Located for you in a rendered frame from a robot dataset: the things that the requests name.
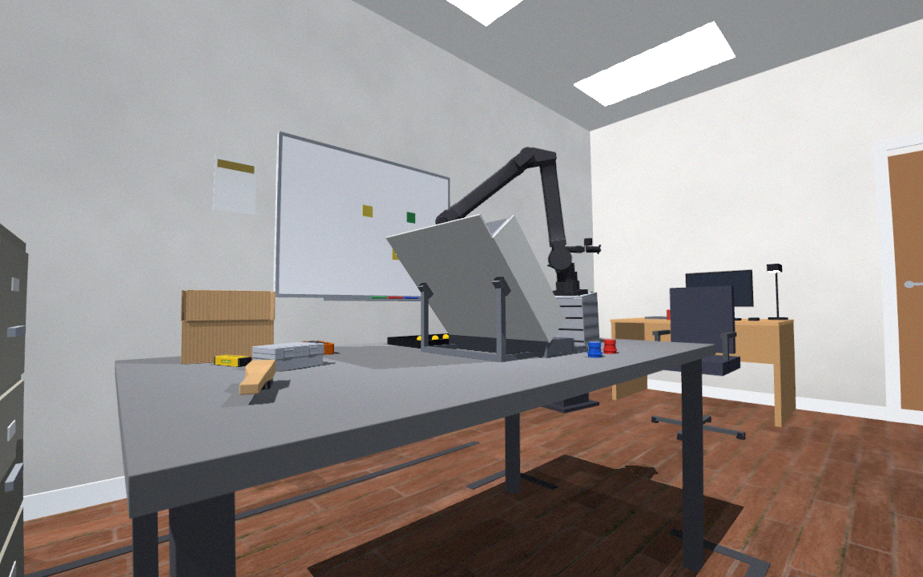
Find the open brown cardboard box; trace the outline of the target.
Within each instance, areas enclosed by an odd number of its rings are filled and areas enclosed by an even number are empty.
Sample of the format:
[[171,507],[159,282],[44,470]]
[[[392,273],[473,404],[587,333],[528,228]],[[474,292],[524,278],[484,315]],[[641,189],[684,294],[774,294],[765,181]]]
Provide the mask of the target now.
[[182,365],[252,357],[253,346],[274,345],[275,293],[182,291]]

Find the yellow spirit level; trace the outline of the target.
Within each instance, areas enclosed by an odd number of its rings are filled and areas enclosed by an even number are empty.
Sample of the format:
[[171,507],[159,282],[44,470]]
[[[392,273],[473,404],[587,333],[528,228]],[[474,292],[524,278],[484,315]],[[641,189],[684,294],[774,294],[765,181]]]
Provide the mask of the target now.
[[234,357],[234,355],[215,357],[215,365],[246,366],[250,362],[252,362],[252,357]]

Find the green tray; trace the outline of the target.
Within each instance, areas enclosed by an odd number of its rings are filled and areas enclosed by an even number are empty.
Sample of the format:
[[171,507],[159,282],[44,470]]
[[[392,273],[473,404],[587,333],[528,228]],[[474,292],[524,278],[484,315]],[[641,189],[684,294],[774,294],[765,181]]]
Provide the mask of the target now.
[[[430,333],[429,334],[429,345],[445,345],[449,344],[449,339],[443,339],[445,333]],[[416,336],[403,336],[403,337],[387,337],[387,345],[399,345],[405,347],[413,347],[421,349],[421,341],[417,340]],[[439,340],[432,340],[433,336],[438,336]]]

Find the orange digital multimeter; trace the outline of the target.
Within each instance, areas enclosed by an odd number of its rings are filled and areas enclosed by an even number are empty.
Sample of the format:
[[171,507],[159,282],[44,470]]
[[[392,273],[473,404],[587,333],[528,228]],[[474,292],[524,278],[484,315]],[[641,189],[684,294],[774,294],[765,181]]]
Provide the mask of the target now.
[[334,354],[334,344],[333,343],[321,342],[321,341],[312,341],[312,342],[324,344],[324,354],[323,355]]

